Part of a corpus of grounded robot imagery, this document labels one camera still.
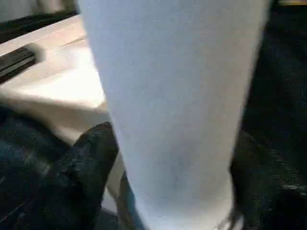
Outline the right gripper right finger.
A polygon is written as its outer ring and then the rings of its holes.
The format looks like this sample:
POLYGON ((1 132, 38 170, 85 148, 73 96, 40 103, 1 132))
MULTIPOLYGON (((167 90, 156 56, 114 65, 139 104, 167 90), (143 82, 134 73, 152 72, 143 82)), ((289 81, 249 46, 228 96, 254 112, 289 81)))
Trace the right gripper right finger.
POLYGON ((307 228, 307 171, 300 163, 240 132, 230 172, 244 229, 307 228))

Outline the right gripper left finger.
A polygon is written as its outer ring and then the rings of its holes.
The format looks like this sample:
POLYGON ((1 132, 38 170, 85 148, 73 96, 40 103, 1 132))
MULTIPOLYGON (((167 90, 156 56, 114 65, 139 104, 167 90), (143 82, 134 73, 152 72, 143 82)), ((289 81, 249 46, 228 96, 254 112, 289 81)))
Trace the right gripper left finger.
POLYGON ((118 154, 110 122, 83 133, 41 187, 35 230, 91 230, 118 154))

